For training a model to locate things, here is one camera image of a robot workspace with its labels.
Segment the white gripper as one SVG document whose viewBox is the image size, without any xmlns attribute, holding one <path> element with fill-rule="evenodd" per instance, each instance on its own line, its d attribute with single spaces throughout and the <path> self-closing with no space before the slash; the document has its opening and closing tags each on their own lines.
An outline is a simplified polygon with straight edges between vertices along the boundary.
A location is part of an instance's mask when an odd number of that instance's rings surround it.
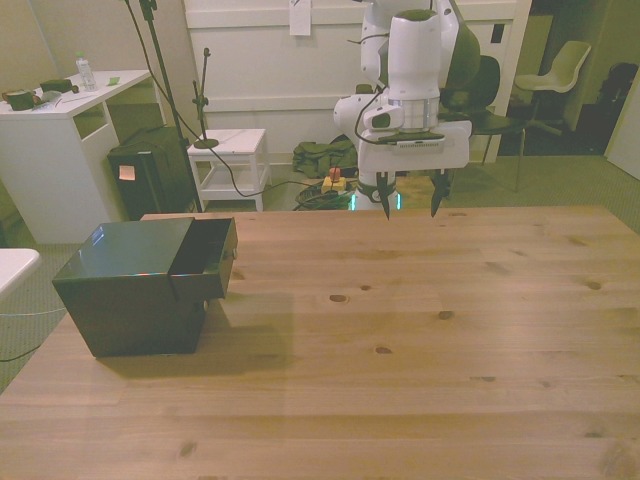
<svg viewBox="0 0 640 480">
<path fill-rule="evenodd" d="M 417 139 L 383 144 L 382 137 L 399 134 L 399 131 L 365 130 L 358 144 L 359 179 L 371 185 L 376 183 L 383 211 L 390 218 L 389 197 L 395 192 L 395 181 L 390 181 L 389 173 L 441 169 L 431 176 L 434 186 L 431 216 L 434 217 L 442 199 L 449 196 L 446 169 L 462 168 L 469 162 L 471 133 L 472 123 L 468 120 L 444 122 L 431 131 L 418 131 Z"/>
</svg>

